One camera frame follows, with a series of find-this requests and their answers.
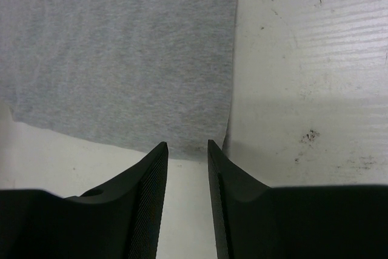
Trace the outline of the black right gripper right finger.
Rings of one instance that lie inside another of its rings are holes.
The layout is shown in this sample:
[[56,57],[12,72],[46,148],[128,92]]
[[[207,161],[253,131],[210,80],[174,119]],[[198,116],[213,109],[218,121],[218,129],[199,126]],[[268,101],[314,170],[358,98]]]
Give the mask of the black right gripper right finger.
[[207,145],[218,258],[386,258],[387,187],[271,188]]

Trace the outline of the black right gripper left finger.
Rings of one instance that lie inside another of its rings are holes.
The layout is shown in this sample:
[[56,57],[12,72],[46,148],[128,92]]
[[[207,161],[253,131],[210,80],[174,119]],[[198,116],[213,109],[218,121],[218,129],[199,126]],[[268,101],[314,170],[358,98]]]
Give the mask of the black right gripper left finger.
[[80,196],[1,192],[2,258],[155,258],[168,147]]

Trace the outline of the grey tank top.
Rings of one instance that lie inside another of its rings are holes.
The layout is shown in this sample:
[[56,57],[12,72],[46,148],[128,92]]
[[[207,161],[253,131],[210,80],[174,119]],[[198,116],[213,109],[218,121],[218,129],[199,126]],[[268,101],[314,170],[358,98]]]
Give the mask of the grey tank top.
[[230,117],[237,0],[1,0],[1,100],[13,119],[174,159]]

